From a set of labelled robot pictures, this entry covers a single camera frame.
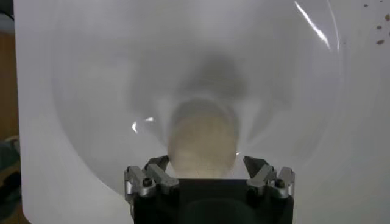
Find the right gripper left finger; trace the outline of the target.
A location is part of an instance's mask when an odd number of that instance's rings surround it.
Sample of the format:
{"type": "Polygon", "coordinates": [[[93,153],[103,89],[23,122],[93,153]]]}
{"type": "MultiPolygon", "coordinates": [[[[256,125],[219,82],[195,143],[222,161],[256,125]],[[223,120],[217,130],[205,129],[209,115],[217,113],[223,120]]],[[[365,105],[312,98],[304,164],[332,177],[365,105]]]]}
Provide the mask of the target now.
{"type": "Polygon", "coordinates": [[[169,163],[168,155],[151,158],[141,169],[129,166],[124,171],[124,197],[131,201],[135,197],[152,198],[157,189],[169,195],[179,186],[179,180],[169,176],[165,171],[169,163]]]}

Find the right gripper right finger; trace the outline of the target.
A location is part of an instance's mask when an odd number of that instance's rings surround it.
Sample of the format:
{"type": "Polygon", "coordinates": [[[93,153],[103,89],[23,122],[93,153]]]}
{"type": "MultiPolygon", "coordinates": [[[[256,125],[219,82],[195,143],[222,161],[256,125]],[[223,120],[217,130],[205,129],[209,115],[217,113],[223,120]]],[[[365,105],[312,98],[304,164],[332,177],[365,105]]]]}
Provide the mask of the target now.
{"type": "Polygon", "coordinates": [[[246,184],[262,197],[266,193],[272,198],[294,197],[295,172],[290,167],[282,167],[277,173],[272,165],[260,158],[244,156],[244,165],[250,178],[246,184]]]}

